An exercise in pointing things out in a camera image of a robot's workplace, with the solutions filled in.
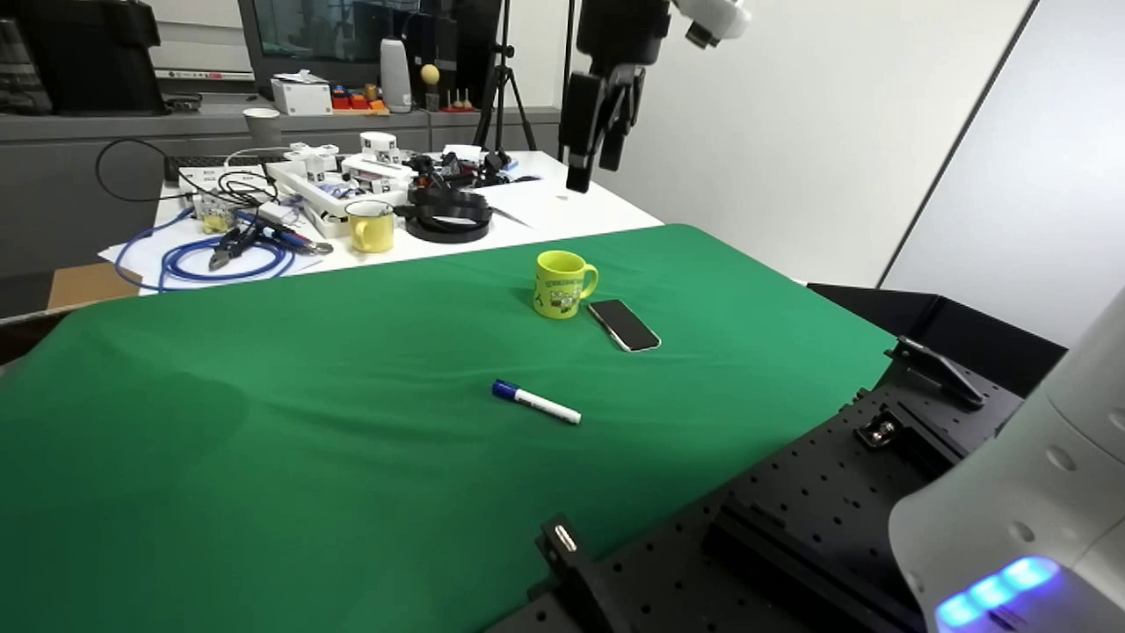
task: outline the tripod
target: tripod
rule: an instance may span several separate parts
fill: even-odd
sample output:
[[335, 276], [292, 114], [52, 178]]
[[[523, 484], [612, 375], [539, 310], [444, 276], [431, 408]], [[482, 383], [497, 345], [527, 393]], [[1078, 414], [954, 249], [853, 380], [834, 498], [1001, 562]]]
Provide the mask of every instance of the tripod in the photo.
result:
[[479, 122], [473, 144], [489, 141], [489, 128], [492, 128], [492, 115], [497, 115], [497, 144], [492, 144], [492, 153], [502, 153], [502, 92], [510, 86], [512, 96], [518, 96], [519, 122], [523, 122], [523, 141], [527, 141], [530, 153], [539, 153], [530, 122], [527, 122], [519, 82], [518, 82], [512, 68], [505, 65], [510, 56], [518, 56], [518, 51], [510, 47], [512, 0], [498, 0], [498, 2], [502, 2], [502, 34], [498, 34], [498, 47], [492, 47], [492, 68], [489, 68], [489, 86], [485, 86], [482, 122]]

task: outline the white robot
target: white robot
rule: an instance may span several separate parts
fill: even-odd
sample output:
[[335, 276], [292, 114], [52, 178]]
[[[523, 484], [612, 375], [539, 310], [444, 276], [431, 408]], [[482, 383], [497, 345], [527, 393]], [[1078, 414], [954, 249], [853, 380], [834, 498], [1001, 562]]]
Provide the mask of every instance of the white robot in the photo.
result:
[[[589, 70], [570, 78], [563, 104], [570, 189], [586, 189], [599, 153], [601, 169], [619, 165], [643, 70], [667, 34], [667, 8], [670, 0], [582, 8], [577, 47]], [[676, 8], [704, 51], [749, 25], [743, 0]], [[990, 444], [895, 502], [891, 541], [932, 633], [1121, 626], [1125, 292]], [[1046, 624], [1021, 624], [1021, 600], [1061, 607]]]

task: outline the blue light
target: blue light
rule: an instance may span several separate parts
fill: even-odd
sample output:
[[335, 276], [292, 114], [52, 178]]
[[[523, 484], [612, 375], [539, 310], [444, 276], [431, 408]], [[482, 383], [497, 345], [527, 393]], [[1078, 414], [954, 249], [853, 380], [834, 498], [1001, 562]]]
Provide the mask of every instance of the blue light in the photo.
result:
[[977, 600], [983, 611], [1001, 607], [1013, 598], [1015, 598], [1015, 591], [1009, 584], [1001, 584], [997, 576], [983, 576], [980, 584], [970, 586], [970, 600]]
[[961, 626], [968, 626], [968, 624], [974, 624], [980, 614], [983, 614], [983, 607], [974, 605], [968, 596], [954, 596], [949, 600], [940, 605], [940, 619], [949, 628], [961, 628]]
[[1032, 586], [1046, 584], [1055, 572], [1057, 572], [1057, 562], [1030, 557], [1030, 560], [1015, 560], [1015, 562], [1013, 562], [1009, 570], [1001, 570], [997, 576], [1001, 576], [1015, 596], [1022, 596], [1022, 591], [1032, 591]]

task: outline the green tablecloth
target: green tablecloth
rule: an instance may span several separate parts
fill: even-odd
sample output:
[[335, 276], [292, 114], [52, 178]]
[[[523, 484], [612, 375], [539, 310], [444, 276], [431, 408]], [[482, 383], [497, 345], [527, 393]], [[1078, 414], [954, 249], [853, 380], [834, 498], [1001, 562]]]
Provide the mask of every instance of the green tablecloth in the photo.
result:
[[70, 315], [0, 380], [0, 628], [479, 628], [552, 518], [609, 552], [887, 369], [887, 333], [697, 228], [565, 245], [664, 349], [533, 315], [540, 245]]

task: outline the white marker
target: white marker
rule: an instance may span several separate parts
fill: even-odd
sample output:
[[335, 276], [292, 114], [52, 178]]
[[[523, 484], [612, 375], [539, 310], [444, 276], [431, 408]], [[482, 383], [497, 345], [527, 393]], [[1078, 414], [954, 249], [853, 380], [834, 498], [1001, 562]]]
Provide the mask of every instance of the white marker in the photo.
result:
[[505, 380], [497, 380], [497, 383], [492, 383], [492, 393], [502, 396], [502, 401], [519, 401], [519, 403], [527, 403], [527, 408], [533, 408], [533, 413], [557, 414], [557, 417], [563, 417], [563, 422], [570, 422], [570, 424], [577, 424], [577, 422], [582, 417], [579, 413], [563, 408], [558, 401], [539, 396], [539, 393], [530, 393], [530, 389], [519, 389], [519, 387], [512, 387], [512, 383], [505, 383]]

